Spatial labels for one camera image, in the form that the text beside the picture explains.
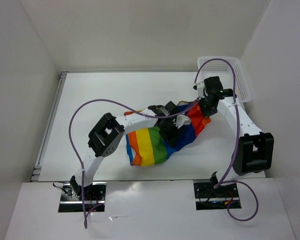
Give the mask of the rainbow striped shorts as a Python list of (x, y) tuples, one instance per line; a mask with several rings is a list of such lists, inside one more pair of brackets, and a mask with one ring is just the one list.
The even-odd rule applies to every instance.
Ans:
[(191, 123), (181, 127), (180, 133), (163, 138), (159, 126), (143, 128), (125, 136), (130, 165), (149, 167), (166, 162), (172, 154), (191, 144), (211, 122), (196, 105), (185, 113)]

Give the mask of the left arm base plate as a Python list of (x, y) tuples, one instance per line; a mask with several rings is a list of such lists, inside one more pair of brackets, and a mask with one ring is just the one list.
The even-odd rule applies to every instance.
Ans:
[[(58, 212), (59, 213), (82, 213), (82, 199), (72, 189), (70, 183), (54, 182), (55, 188), (61, 189)], [(93, 182), (84, 196), (85, 211), (92, 213), (105, 211), (106, 182)]]

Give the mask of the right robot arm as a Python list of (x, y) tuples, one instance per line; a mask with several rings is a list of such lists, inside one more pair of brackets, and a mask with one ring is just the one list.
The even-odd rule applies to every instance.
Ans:
[(227, 185), (250, 173), (260, 173), (272, 166), (274, 136), (263, 132), (250, 119), (239, 102), (234, 88), (224, 88), (218, 76), (195, 85), (199, 107), (204, 116), (221, 114), (235, 134), (235, 145), (229, 166), (211, 175), (209, 191), (220, 197)]

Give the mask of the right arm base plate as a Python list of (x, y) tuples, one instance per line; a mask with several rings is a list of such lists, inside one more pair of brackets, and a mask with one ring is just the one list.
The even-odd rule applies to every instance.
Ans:
[(240, 197), (235, 183), (214, 189), (209, 181), (193, 182), (197, 211), (241, 209)]

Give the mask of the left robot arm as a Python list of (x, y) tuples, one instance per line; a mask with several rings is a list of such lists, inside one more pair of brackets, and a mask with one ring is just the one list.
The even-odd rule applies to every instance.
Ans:
[(72, 194), (79, 200), (89, 196), (100, 164), (117, 150), (123, 136), (137, 130), (159, 127), (163, 139), (174, 145), (184, 126), (190, 123), (191, 119), (185, 113), (180, 113), (171, 101), (166, 105), (150, 105), (131, 115), (114, 116), (110, 112), (105, 113), (88, 134), (85, 158), (79, 159), (81, 167), (69, 181)]

